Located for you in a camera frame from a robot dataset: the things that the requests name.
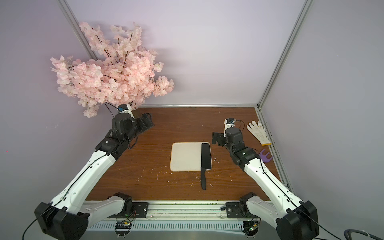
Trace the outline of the black kitchen knife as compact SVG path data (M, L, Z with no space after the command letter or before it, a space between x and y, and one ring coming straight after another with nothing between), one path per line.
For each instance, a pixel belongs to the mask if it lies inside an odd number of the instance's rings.
M201 187L207 189L206 171L212 169L211 147L209 143L202 143L201 147Z

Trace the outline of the cream cutting board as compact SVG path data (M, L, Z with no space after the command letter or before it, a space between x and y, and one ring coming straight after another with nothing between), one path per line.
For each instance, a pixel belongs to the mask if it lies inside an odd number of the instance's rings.
M173 143L170 170L172 172L196 172L201 170L202 145L208 142Z

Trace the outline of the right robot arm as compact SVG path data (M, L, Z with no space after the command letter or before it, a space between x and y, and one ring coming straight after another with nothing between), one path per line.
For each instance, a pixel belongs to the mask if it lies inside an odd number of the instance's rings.
M274 227L281 240L312 240L319 236L322 226L318 210L311 201L303 202L286 188L267 168L256 150L245 145L242 132L228 128L213 133L212 143L225 147L234 164L250 176L270 199L249 197L246 208L250 214Z

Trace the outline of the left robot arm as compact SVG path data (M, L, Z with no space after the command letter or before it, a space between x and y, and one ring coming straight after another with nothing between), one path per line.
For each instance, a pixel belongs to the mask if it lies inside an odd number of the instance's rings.
M130 217L132 197L126 194L116 193L91 207L83 204L105 172L153 126L149 113L137 118L128 110L116 114L112 128L74 179L49 203L36 207L35 222L42 232L57 240L79 240L87 229L110 216Z

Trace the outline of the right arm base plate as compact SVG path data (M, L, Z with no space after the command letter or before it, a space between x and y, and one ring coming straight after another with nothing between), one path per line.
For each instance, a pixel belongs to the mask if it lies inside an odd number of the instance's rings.
M257 216L252 215L245 204L240 202L226 202L220 207L221 211L226 212L228 219L253 219Z

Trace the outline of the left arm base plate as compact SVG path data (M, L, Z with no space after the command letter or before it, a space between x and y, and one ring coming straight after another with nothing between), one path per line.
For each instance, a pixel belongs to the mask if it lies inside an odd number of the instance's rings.
M117 215L112 215L108 217L108 219L145 219L147 217L148 209L148 202L130 202L128 206L122 210L122 212L118 213Z

